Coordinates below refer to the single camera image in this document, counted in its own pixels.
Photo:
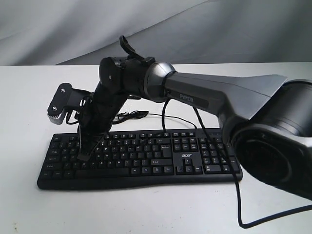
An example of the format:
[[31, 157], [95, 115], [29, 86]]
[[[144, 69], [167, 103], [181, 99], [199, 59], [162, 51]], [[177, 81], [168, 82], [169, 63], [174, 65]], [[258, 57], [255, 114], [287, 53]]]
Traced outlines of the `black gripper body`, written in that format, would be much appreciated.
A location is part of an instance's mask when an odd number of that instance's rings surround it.
[[88, 139], [107, 133], [126, 100], [126, 94], [93, 94], [79, 120], [81, 137]]

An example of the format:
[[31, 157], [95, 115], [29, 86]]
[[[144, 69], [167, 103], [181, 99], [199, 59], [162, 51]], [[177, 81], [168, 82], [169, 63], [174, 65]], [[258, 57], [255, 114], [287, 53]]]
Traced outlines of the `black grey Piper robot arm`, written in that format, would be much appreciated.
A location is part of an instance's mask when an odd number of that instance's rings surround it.
[[82, 109], [85, 154], [111, 129], [128, 96], [156, 103], [174, 99], [216, 116], [224, 143], [254, 178], [311, 199], [311, 80], [180, 73], [169, 63], [138, 55], [124, 36], [119, 42], [127, 56], [101, 60], [99, 83]]

